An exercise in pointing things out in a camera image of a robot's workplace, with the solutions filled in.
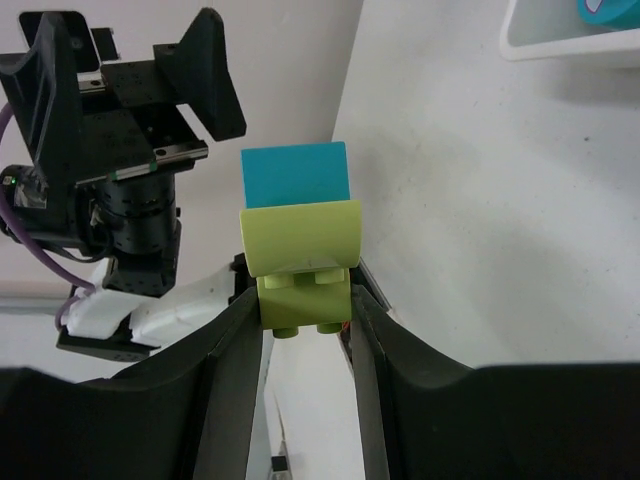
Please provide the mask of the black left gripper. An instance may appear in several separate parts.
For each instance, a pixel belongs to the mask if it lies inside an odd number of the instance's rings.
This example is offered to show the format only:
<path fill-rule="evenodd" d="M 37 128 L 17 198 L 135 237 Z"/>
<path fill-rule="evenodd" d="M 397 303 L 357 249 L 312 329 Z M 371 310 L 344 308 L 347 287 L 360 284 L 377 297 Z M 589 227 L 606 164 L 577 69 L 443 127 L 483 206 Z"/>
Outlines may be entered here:
<path fill-rule="evenodd" d="M 125 180 L 192 169 L 208 145 L 178 110 L 182 102 L 214 140 L 246 134 L 215 9 L 201 9 L 178 43 L 153 50 L 156 63 L 104 64 L 98 77 L 78 82 L 64 18 L 47 11 L 27 52 L 1 56 L 1 85 L 42 179 Z"/>

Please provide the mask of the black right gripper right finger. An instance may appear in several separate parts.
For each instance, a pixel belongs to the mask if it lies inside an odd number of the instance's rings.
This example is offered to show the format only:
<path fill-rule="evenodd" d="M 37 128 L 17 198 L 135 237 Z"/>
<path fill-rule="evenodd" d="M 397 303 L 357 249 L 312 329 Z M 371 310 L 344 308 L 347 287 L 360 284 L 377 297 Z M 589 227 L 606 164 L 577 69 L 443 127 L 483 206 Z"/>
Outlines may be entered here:
<path fill-rule="evenodd" d="M 352 367 L 369 479 L 635 479 L 635 363 L 473 369 L 352 293 Z"/>

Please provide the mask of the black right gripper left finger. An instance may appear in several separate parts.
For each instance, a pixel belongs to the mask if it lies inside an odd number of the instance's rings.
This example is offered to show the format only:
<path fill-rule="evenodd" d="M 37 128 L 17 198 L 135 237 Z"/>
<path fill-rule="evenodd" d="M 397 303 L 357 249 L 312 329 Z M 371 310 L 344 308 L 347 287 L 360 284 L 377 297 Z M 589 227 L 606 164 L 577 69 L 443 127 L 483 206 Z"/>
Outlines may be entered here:
<path fill-rule="evenodd" d="M 263 331 L 246 290 L 210 323 L 109 379 L 1 373 L 5 479 L 241 479 Z"/>

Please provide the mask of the lime green stepped lego brick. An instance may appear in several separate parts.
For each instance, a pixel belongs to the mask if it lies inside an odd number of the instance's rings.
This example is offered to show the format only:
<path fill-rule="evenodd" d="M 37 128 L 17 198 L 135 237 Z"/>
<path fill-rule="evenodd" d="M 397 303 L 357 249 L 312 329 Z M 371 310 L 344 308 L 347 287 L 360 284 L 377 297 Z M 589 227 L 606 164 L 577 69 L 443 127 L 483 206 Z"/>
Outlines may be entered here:
<path fill-rule="evenodd" d="M 265 330 L 288 339 L 306 326 L 338 333 L 351 321 L 350 271 L 359 265 L 362 244 L 359 201 L 246 209 L 240 224 Z"/>

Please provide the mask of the teal frog lego brick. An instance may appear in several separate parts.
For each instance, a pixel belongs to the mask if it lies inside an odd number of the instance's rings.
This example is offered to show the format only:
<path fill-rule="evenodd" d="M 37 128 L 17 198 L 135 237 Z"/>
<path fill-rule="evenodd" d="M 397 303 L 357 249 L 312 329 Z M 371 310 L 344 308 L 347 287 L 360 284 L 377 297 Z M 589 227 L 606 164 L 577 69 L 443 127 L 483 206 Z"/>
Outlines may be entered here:
<path fill-rule="evenodd" d="M 577 0 L 576 4 L 586 24 L 613 30 L 639 27 L 639 0 Z"/>

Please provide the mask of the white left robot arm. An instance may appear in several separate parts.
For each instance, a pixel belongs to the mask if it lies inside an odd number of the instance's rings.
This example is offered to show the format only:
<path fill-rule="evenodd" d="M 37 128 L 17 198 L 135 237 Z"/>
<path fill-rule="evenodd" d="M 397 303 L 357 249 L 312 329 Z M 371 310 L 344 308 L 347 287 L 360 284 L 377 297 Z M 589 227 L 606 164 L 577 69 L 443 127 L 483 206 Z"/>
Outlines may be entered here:
<path fill-rule="evenodd" d="M 152 344 L 130 315 L 175 285 L 175 177 L 209 153 L 180 106 L 215 141 L 246 132 L 223 20 L 204 8 L 180 41 L 130 62 L 110 29 L 90 28 L 79 12 L 25 11 L 18 21 L 28 49 L 1 58 L 1 118 L 17 123 L 31 161 L 2 170 L 1 230 L 58 275 L 58 257 L 99 266 L 88 281 L 65 276 L 60 349 L 145 359 Z"/>

